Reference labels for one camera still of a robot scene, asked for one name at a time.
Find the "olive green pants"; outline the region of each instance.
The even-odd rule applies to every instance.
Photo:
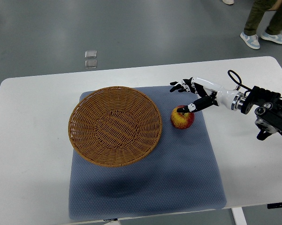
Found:
[[[252,9],[249,13],[247,22],[244,27],[244,34],[252,36],[257,34],[259,23],[261,22],[264,13],[272,8],[276,0],[255,0]],[[270,35],[280,34],[282,31],[282,4],[273,15],[266,33]]]

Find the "woven basket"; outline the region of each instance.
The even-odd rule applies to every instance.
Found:
[[[160,112],[142,92],[108,87],[86,96],[69,119],[74,149],[96,165],[118,167],[146,157],[162,130]]]

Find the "shoe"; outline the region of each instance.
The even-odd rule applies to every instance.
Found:
[[[234,0],[222,0],[225,4],[227,5],[232,5],[234,4]]]
[[[263,40],[273,41],[275,43],[278,43],[278,44],[282,45],[282,35],[281,34],[270,35],[270,34],[267,34],[266,32],[264,32],[264,33],[262,33],[261,38]]]
[[[243,39],[243,41],[252,49],[259,49],[259,38],[258,35],[252,35],[252,36],[247,36],[242,32],[240,34],[240,37]]]

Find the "robotic arm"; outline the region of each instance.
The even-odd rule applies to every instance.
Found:
[[[230,73],[235,74],[240,82],[236,82]],[[212,105],[223,105],[230,110],[240,110],[241,113],[247,114],[254,105],[257,105],[258,108],[255,109],[257,116],[255,124],[260,129],[257,139],[265,140],[276,132],[282,135],[282,97],[280,93],[257,86],[249,89],[242,85],[240,77],[234,71],[229,70],[228,74],[238,84],[234,90],[226,90],[221,85],[200,77],[183,79],[180,83],[170,83],[173,85],[170,92],[175,90],[179,92],[186,91],[196,93],[201,97],[193,103],[177,109],[177,112],[194,113]],[[246,96],[246,92],[245,94],[239,92],[240,87],[246,88],[246,92],[250,92],[249,95]]]

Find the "table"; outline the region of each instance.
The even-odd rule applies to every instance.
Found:
[[[0,224],[73,222],[68,217],[73,153],[68,121],[83,92],[117,85],[169,85],[192,76],[234,89],[229,69],[248,87],[282,94],[282,68],[272,57],[4,80],[0,86]],[[257,140],[253,109],[244,115],[212,106],[203,115],[227,198],[225,208],[282,202],[282,137],[275,134]]]

